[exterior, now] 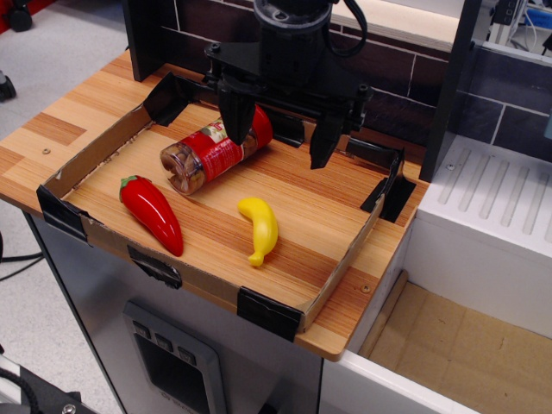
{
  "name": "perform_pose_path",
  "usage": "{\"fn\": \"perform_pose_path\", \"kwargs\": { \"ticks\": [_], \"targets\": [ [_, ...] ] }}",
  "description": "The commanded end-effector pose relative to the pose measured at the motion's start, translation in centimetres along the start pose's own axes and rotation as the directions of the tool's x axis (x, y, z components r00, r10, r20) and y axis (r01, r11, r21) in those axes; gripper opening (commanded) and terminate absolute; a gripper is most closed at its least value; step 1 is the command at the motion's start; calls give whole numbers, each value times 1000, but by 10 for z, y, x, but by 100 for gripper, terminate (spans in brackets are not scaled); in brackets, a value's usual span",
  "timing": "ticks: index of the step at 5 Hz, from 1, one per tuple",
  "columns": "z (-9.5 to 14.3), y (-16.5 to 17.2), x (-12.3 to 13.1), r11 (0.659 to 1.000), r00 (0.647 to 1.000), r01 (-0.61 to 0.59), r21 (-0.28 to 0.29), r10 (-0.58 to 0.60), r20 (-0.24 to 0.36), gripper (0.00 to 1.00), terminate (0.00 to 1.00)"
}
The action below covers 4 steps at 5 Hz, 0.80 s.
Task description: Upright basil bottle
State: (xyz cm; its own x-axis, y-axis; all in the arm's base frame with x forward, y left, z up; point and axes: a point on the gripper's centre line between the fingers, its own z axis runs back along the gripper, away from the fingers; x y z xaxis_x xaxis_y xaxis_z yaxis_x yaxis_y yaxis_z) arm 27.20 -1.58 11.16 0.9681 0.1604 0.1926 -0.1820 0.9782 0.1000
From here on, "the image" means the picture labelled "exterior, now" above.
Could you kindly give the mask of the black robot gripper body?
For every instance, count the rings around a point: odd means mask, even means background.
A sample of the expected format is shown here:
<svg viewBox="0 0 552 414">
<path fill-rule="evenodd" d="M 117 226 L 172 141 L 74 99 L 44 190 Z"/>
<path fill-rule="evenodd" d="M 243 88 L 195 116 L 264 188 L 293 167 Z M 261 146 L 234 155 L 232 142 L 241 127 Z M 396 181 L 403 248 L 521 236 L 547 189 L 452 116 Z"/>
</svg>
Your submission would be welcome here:
<svg viewBox="0 0 552 414">
<path fill-rule="evenodd" d="M 361 29 L 351 47 L 331 40 L 332 1 L 256 1 L 260 24 L 256 42 L 214 42 L 205 49 L 211 61 L 209 82 L 217 92 L 223 75 L 256 84 L 255 103 L 305 113 L 319 119 L 325 113 L 343 117 L 342 131 L 364 122 L 371 88 L 337 64 L 358 54 L 366 44 L 367 19 L 360 5 L 346 6 Z"/>
</svg>

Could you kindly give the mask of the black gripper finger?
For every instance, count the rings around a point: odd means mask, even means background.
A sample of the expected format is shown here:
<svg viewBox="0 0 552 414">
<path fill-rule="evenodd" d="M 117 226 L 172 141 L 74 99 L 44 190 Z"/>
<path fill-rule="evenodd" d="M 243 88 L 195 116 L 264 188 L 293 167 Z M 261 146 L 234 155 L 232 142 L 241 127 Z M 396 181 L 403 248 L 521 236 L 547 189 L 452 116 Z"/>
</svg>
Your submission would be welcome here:
<svg viewBox="0 0 552 414">
<path fill-rule="evenodd" d="M 316 122 L 310 139 L 310 168 L 326 167 L 342 136 L 343 117 L 325 113 Z"/>
<path fill-rule="evenodd" d="M 217 92 L 218 107 L 228 137 L 240 146 L 254 120 L 256 84 L 223 75 L 217 83 Z"/>
</svg>

